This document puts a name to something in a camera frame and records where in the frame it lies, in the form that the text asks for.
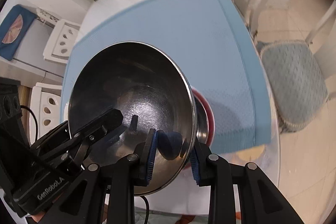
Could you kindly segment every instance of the stainless steel bowl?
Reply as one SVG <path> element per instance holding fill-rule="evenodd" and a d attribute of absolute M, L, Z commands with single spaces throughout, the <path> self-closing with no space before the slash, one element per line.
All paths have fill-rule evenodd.
<path fill-rule="evenodd" d="M 113 164 L 133 153 L 150 128 L 182 135 L 184 152 L 166 160 L 157 151 L 152 180 L 136 187 L 136 195 L 167 186 L 183 168 L 194 145 L 197 114 L 194 96 L 179 67 L 162 51 L 141 42 L 120 42 L 95 55 L 83 68 L 69 103 L 70 133 L 108 108 L 119 109 L 118 135 L 106 135 L 92 146 L 84 165 Z"/>

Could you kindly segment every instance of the blue chair cushion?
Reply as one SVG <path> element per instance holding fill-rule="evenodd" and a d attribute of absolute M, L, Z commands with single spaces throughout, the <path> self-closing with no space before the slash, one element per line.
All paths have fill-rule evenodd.
<path fill-rule="evenodd" d="M 258 42 L 257 49 L 286 131 L 301 130 L 328 98 L 319 65 L 301 40 Z"/>

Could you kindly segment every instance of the yellow object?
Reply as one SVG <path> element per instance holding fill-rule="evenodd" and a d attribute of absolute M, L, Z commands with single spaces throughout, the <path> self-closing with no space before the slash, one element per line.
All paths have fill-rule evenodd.
<path fill-rule="evenodd" d="M 265 145 L 254 146 L 245 150 L 238 151 L 237 156 L 246 162 L 256 160 L 265 150 Z"/>

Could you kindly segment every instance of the blue towel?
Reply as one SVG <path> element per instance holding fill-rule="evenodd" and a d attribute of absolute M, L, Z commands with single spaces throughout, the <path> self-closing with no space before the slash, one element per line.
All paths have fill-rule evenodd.
<path fill-rule="evenodd" d="M 36 15 L 21 5 L 15 5 L 0 25 L 0 56 L 13 59 L 16 49 Z"/>
<path fill-rule="evenodd" d="M 231 0 L 146 0 L 101 23 L 71 52 L 63 81 L 62 113 L 85 64 L 121 41 L 141 41 L 163 50 L 208 100 L 215 117 L 213 153 L 270 142 L 270 104 L 263 70 Z"/>

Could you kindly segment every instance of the bowl rim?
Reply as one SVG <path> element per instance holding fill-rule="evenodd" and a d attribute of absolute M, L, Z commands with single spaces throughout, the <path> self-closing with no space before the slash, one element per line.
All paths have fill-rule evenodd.
<path fill-rule="evenodd" d="M 215 135 L 215 116 L 213 114 L 212 108 L 208 100 L 205 98 L 205 96 L 197 90 L 194 86 L 191 86 L 191 89 L 193 91 L 194 96 L 199 100 L 199 102 L 204 107 L 204 111 L 206 113 L 207 119 L 208 119 L 208 138 L 206 141 L 206 145 L 210 147 L 212 145 L 214 135 Z"/>
<path fill-rule="evenodd" d="M 100 50 L 99 52 L 97 52 L 94 56 L 92 56 L 90 58 L 90 60 L 88 60 L 88 62 L 86 62 L 86 64 L 84 65 L 84 67 L 82 68 L 81 72 L 79 73 L 79 75 L 77 76 L 76 78 L 76 81 L 71 89 L 71 95 L 70 95 L 70 98 L 69 98 L 69 103 L 68 103 L 68 130 L 69 130 L 69 135 L 70 135 L 70 138 L 72 138 L 72 135 L 71 135 L 71 132 L 70 132 L 70 121 L 69 121 L 69 114 L 70 114 L 70 109 L 71 109 L 71 102 L 72 102 L 72 96 L 73 96 L 73 90 L 75 88 L 75 85 L 76 85 L 76 82 L 78 80 L 78 78 L 80 77 L 83 69 L 88 65 L 88 63 L 93 59 L 95 58 L 99 53 L 101 53 L 102 51 L 106 50 L 107 48 L 109 47 L 112 47 L 112 46 L 115 46 L 115 45 L 118 45 L 118 44 L 124 44 L 124 43 L 135 43 L 135 44 L 141 44 L 143 46 L 146 46 L 146 47 L 150 47 L 152 49 L 155 49 L 156 51 L 158 51 L 159 53 L 161 53 L 165 58 L 168 59 L 168 61 L 175 67 L 175 69 L 177 70 L 177 72 L 179 73 L 180 77 L 182 78 L 182 81 L 184 82 L 184 85 L 187 89 L 187 93 L 188 93 L 188 97 L 189 97 L 189 101 L 192 105 L 192 119 L 193 119 L 193 128 L 192 128 L 192 135 L 191 135 L 191 142 L 189 144 L 189 147 L 184 155 L 184 159 L 183 161 L 181 162 L 181 165 L 179 167 L 179 169 L 176 171 L 176 173 L 170 178 L 167 180 L 166 183 L 164 183 L 162 186 L 158 187 L 157 189 L 155 190 L 151 190 L 151 191 L 144 191 L 142 193 L 134 193 L 134 196 L 141 196 L 141 195 L 149 195 L 149 194 L 153 194 L 153 193 L 156 193 L 160 190 L 162 190 L 163 188 L 165 188 L 166 186 L 168 186 L 177 176 L 178 174 L 181 172 L 181 170 L 183 169 L 184 167 L 184 164 L 185 162 L 187 162 L 187 160 L 189 159 L 189 154 L 191 153 L 191 150 L 194 148 L 194 143 L 195 143 L 195 139 L 196 139 L 196 131 L 197 131 L 197 112 L 196 112 L 196 103 L 195 103 L 195 99 L 194 99 L 194 94 L 193 94 L 193 91 L 192 91 L 192 88 L 187 80 L 187 78 L 185 77 L 184 73 L 182 72 L 182 70 L 179 68 L 179 66 L 169 57 L 169 55 L 167 55 L 164 51 L 160 50 L 159 48 L 151 45 L 151 44 L 148 44 L 148 43 L 145 43 L 145 42 L 140 42 L 140 41 L 122 41 L 122 42 L 116 42 L 116 43 L 113 43 L 105 48 L 103 48 L 102 50 Z"/>

